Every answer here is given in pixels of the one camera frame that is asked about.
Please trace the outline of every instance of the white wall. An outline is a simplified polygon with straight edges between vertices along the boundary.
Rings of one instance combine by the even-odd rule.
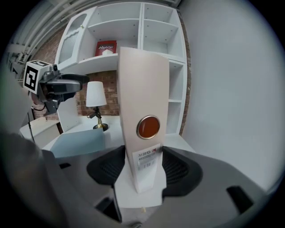
[[[192,65],[183,138],[268,190],[285,163],[284,50],[246,2],[184,0],[180,10]]]

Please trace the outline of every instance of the shelf compartment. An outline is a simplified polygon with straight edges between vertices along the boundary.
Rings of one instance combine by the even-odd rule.
[[[144,5],[144,19],[158,20],[169,24],[178,25],[174,9],[156,4]]]
[[[143,49],[183,58],[183,46],[178,27],[156,20],[144,20]]]
[[[110,20],[88,27],[95,39],[138,39],[138,19]]]
[[[97,43],[100,41],[117,42],[116,53],[120,47],[138,48],[138,19],[121,19],[111,20],[100,24],[92,25],[86,32],[87,43],[91,44],[88,48],[92,51],[92,55],[88,54],[88,58],[95,55]]]
[[[141,3],[116,3],[98,7],[93,14],[89,25],[99,24],[110,20],[139,18]]]
[[[169,99],[182,100],[183,64],[169,61]]]
[[[166,134],[175,134],[178,132],[177,129],[180,117],[180,109],[181,109],[181,103],[179,102],[168,103]]]

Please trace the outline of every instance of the book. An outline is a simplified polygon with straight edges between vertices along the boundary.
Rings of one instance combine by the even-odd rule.
[[[95,56],[115,54],[116,48],[116,41],[100,41],[97,43]]]

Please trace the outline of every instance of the gray plastic surface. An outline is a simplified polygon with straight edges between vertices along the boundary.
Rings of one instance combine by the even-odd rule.
[[[111,186],[97,184],[86,170],[87,164],[112,149],[56,159],[50,151],[40,151],[18,135],[5,139],[5,170],[23,201],[52,224],[65,227],[123,227],[95,209],[105,197],[114,198]],[[266,203],[268,196],[231,165],[175,148],[175,152],[196,161],[203,169],[200,184],[184,197],[166,197],[142,228],[238,227]],[[71,166],[60,169],[60,163]],[[238,185],[254,202],[239,215],[226,192]]]

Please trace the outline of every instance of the white lampshade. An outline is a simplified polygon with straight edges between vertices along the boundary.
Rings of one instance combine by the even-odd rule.
[[[96,107],[107,104],[101,81],[90,81],[87,84],[86,107]]]

